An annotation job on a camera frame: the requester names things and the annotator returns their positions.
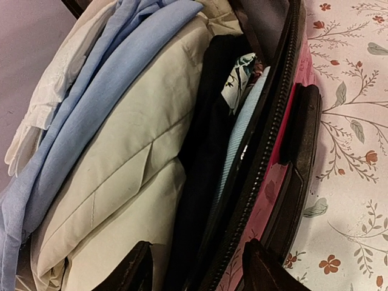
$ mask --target purple surface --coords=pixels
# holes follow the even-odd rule
[[[0,1],[0,192],[5,153],[43,71],[75,23],[60,0]]]

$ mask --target suitcase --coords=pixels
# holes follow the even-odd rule
[[[71,0],[63,1],[68,7],[76,7],[72,11],[77,17],[79,6]],[[279,271],[298,230],[309,190],[321,114],[321,97],[314,85],[307,43],[304,1],[229,2],[251,47],[271,65],[271,70],[233,162],[222,200],[209,216],[197,262],[183,290],[286,290],[269,284],[270,278],[291,282],[283,284],[290,286],[287,290],[307,290],[286,271]],[[281,16],[283,12],[284,22],[272,23],[279,19],[271,15]],[[281,27],[277,38],[276,27]],[[261,45],[258,39],[267,39],[265,36],[272,29],[274,38]],[[149,247],[142,243],[139,252]],[[148,266],[135,268],[136,282],[146,282],[135,284],[135,289],[151,290],[150,258],[135,257],[147,259],[144,266]],[[118,266],[109,278],[127,278],[125,270]],[[111,286],[105,289],[117,290]]]

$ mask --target floral bedsheet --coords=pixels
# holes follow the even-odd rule
[[[323,114],[285,268],[313,291],[388,291],[388,0],[306,6]]]

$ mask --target zipper teeth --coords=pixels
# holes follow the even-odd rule
[[[233,254],[235,253],[235,250],[239,244],[239,241],[241,239],[241,235],[243,234],[242,232],[245,229],[245,226],[248,223],[249,216],[252,212],[253,206],[255,205],[256,201],[256,196],[258,194],[258,186],[260,186],[261,182],[264,179],[264,175],[266,172],[266,168],[268,166],[269,159],[272,154],[273,147],[275,146],[275,141],[277,134],[280,129],[281,121],[284,116],[284,112],[286,110],[286,105],[288,101],[288,92],[290,88],[290,83],[292,82],[291,77],[292,77],[292,67],[293,63],[295,60],[295,54],[296,54],[296,39],[297,37],[294,37],[297,35],[297,30],[298,27],[298,8],[296,8],[296,4],[298,1],[290,1],[290,7],[295,7],[293,8],[292,11],[292,21],[290,25],[290,46],[289,46],[289,51],[286,57],[286,66],[284,69],[284,77],[283,81],[281,84],[281,90],[279,94],[279,101],[276,106],[276,112],[275,112],[275,117],[273,119],[273,123],[271,126],[271,131],[270,131],[270,136],[269,140],[267,141],[266,144],[266,151],[263,154],[262,160],[260,162],[260,167],[259,167],[259,172],[256,174],[254,186],[249,194],[248,197],[248,202],[244,208],[243,214],[240,218],[239,224],[236,228],[236,231],[233,234],[232,242],[229,244],[228,249],[226,251],[226,254],[219,265],[219,269],[215,273],[214,279],[212,280],[212,283],[210,284],[209,291],[214,291],[216,290],[218,283],[220,282],[224,270],[226,269],[227,265],[229,264]]]

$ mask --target orange flower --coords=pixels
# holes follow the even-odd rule
[[[383,276],[377,276],[377,279],[376,279],[376,285],[377,287],[381,287],[383,285]]]
[[[289,255],[287,256],[287,259],[286,259],[286,262],[284,263],[284,265],[287,268],[291,269],[292,268],[292,264],[295,263],[297,260],[298,260],[297,257],[292,256],[291,253],[289,253]]]
[[[373,20],[377,21],[378,23],[383,23],[385,20],[382,16],[375,16],[372,18]]]
[[[325,28],[325,22],[323,21],[315,21],[313,24],[315,29]]]
[[[330,10],[332,8],[332,6],[328,3],[321,4],[319,7],[321,7],[322,11]]]
[[[366,153],[365,160],[369,165],[372,165],[373,162],[377,162],[377,152],[375,152],[374,150],[370,150]]]
[[[335,255],[330,255],[327,258],[327,261],[321,261],[319,264],[320,268],[324,268],[324,273],[328,275],[331,273],[336,273],[338,271],[338,266],[341,265],[341,261],[335,259]]]

